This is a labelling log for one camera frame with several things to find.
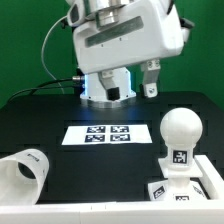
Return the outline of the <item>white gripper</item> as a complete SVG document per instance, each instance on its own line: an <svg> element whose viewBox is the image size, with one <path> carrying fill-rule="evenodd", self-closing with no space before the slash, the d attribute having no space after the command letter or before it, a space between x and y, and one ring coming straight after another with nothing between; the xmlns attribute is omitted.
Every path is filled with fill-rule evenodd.
<svg viewBox="0 0 224 224"><path fill-rule="evenodd" d="M66 0L78 66L98 73L110 101L120 98L113 69L141 64L143 92L158 94L160 60L178 56L185 43L172 0Z"/></svg>

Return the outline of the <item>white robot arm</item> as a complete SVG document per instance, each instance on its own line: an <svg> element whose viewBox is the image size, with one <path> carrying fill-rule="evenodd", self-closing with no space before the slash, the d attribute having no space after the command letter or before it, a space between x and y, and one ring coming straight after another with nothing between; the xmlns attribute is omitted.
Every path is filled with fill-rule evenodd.
<svg viewBox="0 0 224 224"><path fill-rule="evenodd" d="M184 29L173 0L65 0L78 66L85 77L84 104L112 108L131 101L129 66L144 72L143 91L157 95L162 58L181 53Z"/></svg>

